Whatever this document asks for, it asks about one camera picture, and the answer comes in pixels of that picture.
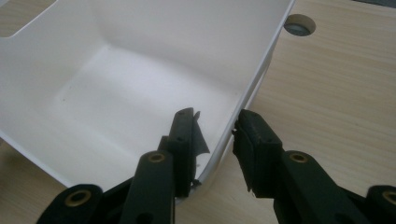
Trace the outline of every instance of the light wood surface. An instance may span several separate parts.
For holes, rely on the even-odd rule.
[[[306,37],[282,31],[250,109],[286,150],[314,156],[338,185],[360,195],[396,186],[396,9],[297,0],[291,14],[309,16],[317,29]],[[34,223],[64,186],[0,144],[0,222]],[[272,200],[247,192],[232,153],[210,188],[176,213],[186,224],[277,223]]]

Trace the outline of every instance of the metal screw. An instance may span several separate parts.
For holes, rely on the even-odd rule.
[[[64,204],[68,207],[76,207],[84,204],[91,198],[92,194],[87,189],[79,189],[67,196],[64,200]]]
[[[290,158],[291,158],[293,161],[296,161],[296,162],[299,162],[299,163],[305,163],[305,162],[308,161],[308,158],[307,158],[305,155],[300,154],[300,153],[293,153],[293,154],[290,154]]]

